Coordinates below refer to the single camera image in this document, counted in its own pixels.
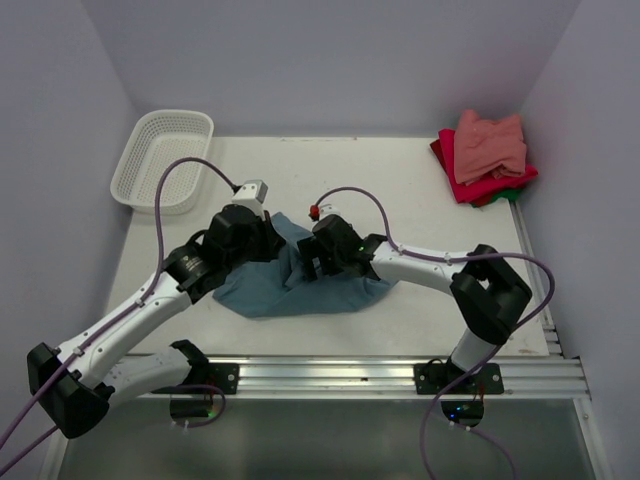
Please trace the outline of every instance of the basket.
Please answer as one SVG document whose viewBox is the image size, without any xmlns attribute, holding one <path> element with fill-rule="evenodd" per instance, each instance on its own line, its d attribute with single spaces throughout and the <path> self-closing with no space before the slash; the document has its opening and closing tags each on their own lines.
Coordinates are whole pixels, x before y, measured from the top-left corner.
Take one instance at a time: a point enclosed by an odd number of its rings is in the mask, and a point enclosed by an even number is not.
<svg viewBox="0 0 640 480">
<path fill-rule="evenodd" d="M 153 213 L 162 173 L 180 158 L 206 158 L 213 135 L 208 115 L 187 110 L 157 110 L 136 124 L 111 180 L 111 195 L 137 211 Z M 177 215 L 196 203 L 202 186 L 199 163 L 185 163 L 171 172 L 162 188 L 160 212 Z"/>
</svg>

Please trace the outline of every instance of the stack of clothes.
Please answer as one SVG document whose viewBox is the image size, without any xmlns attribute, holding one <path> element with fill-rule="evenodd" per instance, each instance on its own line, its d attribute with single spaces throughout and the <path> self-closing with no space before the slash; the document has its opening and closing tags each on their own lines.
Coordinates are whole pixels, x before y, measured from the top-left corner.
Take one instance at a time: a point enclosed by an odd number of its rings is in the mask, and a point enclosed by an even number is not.
<svg viewBox="0 0 640 480">
<path fill-rule="evenodd" d="M 457 130 L 440 130 L 438 135 L 431 149 L 458 203 L 482 207 L 499 198 L 516 200 L 525 184 L 538 175 L 525 162 L 520 115 L 493 121 L 465 110 Z"/>
</svg>

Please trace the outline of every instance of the blue towel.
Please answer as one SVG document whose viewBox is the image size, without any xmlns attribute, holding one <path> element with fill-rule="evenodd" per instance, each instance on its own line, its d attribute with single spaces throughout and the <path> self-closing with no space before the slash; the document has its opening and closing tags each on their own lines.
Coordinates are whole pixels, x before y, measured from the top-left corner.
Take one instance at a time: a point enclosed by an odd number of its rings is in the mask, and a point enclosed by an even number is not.
<svg viewBox="0 0 640 480">
<path fill-rule="evenodd" d="M 271 221 L 287 244 L 278 260 L 247 263 L 213 292 L 213 298 L 230 310 L 247 318 L 357 312 L 376 303 L 393 287 L 388 282 L 346 273 L 324 276 L 319 265 L 318 280 L 305 281 L 297 243 L 311 232 L 282 213 L 276 213 Z"/>
</svg>

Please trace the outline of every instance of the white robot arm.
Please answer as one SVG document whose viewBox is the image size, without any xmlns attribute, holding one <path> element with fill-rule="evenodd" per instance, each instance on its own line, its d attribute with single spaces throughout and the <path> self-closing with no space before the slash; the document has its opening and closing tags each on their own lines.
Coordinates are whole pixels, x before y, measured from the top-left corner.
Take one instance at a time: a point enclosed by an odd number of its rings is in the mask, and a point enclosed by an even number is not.
<svg viewBox="0 0 640 480">
<path fill-rule="evenodd" d="M 447 380 L 476 368 L 504 345 L 531 300 L 531 289 L 503 258 L 466 263 L 428 260 L 497 253 L 490 246 L 478 245 L 472 252 L 396 248 L 382 235 L 361 238 L 332 205 L 320 207 L 315 214 L 314 236 L 298 243 L 310 280 L 317 277 L 317 259 L 327 275 L 346 271 L 374 280 L 405 281 L 454 297 L 467 329 L 447 361 Z"/>
<path fill-rule="evenodd" d="M 153 291 L 154 276 L 95 325 L 58 348 L 44 343 L 27 355 L 32 394 L 42 388 L 70 356 L 77 358 L 39 399 L 67 438 L 78 437 L 102 420 L 109 407 L 149 391 L 206 383 L 206 357 L 186 340 L 148 357 L 122 358 L 165 321 L 222 285 L 246 262 L 277 258 L 284 240 L 262 208 L 267 192 L 259 180 L 239 187 L 231 204 L 217 213 L 207 230 L 197 232 L 165 259 Z M 89 346 L 85 340 L 128 311 Z"/>
</svg>

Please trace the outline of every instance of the white table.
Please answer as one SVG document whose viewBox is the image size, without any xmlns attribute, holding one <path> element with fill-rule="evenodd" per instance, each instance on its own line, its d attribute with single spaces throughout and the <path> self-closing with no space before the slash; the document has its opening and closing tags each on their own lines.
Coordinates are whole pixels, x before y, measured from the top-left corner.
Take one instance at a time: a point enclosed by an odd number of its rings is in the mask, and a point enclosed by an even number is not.
<svg viewBox="0 0 640 480">
<path fill-rule="evenodd" d="M 262 179 L 266 208 L 311 228 L 309 205 L 323 192 L 360 186 L 381 200 L 394 238 L 438 250 L 471 250 L 478 243 L 521 251 L 509 204 L 482 209 L 457 205 L 428 138 L 216 138 L 210 159 L 236 183 Z M 196 206 L 163 218 L 167 253 L 228 203 L 228 187 L 210 172 Z M 362 235 L 384 233 L 376 207 L 356 193 L 332 199 Z M 156 264 L 153 217 L 134 213 L 109 300 L 114 308 L 152 273 Z M 521 262 L 515 268 L 523 278 Z M 464 331 L 452 297 L 398 284 L 378 304 L 355 314 L 245 319 L 210 296 L 174 317 L 133 349 L 149 354 L 183 338 L 210 355 L 449 355 Z M 516 332 L 500 355 L 546 356 L 542 327 L 534 319 Z"/>
</svg>

